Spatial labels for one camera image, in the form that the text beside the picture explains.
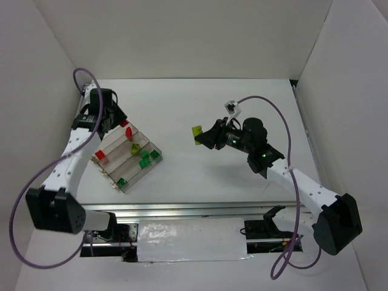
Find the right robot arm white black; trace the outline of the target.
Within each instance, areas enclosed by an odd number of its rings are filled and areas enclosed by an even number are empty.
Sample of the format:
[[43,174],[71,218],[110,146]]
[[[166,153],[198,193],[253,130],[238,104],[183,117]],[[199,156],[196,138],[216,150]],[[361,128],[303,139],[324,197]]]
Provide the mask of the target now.
[[208,149],[230,146],[247,154],[254,173],[283,189],[299,191],[300,202],[317,218],[312,224],[316,243],[335,256],[363,231],[356,200],[348,193],[339,195],[324,188],[301,171],[291,168],[282,153],[267,142],[267,130],[258,118],[247,118],[241,129],[218,119],[213,127],[195,136]]

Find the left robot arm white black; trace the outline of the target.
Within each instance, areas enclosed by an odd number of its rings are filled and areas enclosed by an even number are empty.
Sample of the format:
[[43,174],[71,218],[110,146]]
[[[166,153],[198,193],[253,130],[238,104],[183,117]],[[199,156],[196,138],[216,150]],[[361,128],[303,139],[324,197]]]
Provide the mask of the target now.
[[28,189],[25,199],[34,226],[39,230],[77,234],[98,232],[109,239],[118,231],[111,212],[86,211],[76,200],[77,190],[89,159],[101,145],[103,137],[125,124],[126,114],[117,104],[111,89],[91,89],[90,102],[73,120],[68,144],[69,157],[59,162],[40,188]]

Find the lime yellow long lego brick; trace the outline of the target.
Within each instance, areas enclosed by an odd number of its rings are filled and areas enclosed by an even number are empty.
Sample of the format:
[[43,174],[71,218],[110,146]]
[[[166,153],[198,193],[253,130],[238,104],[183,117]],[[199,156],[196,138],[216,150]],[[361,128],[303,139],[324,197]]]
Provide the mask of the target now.
[[192,134],[193,134],[196,146],[201,145],[201,143],[196,140],[196,137],[202,133],[203,133],[203,131],[202,131],[201,125],[196,125],[196,126],[192,127]]

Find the green curved lego brick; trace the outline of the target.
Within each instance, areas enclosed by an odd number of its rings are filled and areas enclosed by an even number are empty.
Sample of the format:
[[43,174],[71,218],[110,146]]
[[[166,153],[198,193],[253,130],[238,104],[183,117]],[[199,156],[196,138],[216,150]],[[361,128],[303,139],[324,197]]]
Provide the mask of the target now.
[[152,152],[150,152],[149,155],[152,159],[157,159],[160,156],[160,154],[156,150],[153,150]]

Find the green lego brick with print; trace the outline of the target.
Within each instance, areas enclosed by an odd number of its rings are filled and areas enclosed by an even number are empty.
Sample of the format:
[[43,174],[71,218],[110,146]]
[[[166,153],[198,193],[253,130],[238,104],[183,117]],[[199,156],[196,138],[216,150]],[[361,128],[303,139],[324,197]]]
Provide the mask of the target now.
[[150,159],[150,154],[148,151],[144,150],[140,153],[140,157],[142,160]]

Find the green hollow lego brick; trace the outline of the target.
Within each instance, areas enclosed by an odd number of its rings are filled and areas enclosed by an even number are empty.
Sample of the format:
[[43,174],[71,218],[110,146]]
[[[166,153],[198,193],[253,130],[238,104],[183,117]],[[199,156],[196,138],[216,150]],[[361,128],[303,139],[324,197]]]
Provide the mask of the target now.
[[116,182],[116,184],[120,188],[124,187],[127,184],[127,180],[125,180],[124,178],[119,178],[119,180]]

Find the red lego plate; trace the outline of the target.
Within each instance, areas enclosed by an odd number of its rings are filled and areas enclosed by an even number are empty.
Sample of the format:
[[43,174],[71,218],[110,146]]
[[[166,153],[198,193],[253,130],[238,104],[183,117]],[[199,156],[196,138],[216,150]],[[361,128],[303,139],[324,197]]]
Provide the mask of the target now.
[[125,130],[125,136],[127,138],[131,138],[132,137],[132,129],[131,127],[127,127],[126,130]]

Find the red curved lego brick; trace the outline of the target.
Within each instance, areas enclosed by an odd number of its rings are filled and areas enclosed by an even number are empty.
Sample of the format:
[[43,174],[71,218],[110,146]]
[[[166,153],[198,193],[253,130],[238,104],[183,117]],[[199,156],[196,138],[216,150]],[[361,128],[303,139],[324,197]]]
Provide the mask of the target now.
[[125,120],[125,121],[123,121],[122,123],[120,123],[120,126],[121,126],[121,127],[125,127],[125,126],[127,126],[128,124],[129,124],[128,120]]

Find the lime small lego brick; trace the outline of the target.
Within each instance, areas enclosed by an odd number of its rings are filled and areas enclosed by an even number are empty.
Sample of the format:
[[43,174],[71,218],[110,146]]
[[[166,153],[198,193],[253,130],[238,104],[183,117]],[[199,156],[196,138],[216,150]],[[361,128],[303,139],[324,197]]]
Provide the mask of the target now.
[[140,144],[138,144],[138,143],[132,143],[131,149],[130,149],[131,155],[138,155],[140,149],[141,149]]

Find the green square lego brick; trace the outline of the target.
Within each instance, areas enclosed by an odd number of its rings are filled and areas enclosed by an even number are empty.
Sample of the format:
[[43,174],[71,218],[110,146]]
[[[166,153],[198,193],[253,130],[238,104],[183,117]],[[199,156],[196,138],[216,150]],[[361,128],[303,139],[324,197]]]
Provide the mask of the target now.
[[148,158],[144,158],[144,159],[139,161],[139,165],[140,165],[141,169],[146,168],[149,164],[151,164],[151,160]]

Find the red square lego brick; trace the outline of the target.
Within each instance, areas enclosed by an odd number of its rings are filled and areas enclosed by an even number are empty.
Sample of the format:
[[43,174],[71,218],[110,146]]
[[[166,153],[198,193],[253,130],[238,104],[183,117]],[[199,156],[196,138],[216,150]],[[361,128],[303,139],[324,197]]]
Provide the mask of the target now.
[[102,150],[98,150],[97,152],[95,152],[95,158],[100,161],[102,160],[103,158],[105,158],[105,153],[102,151]]

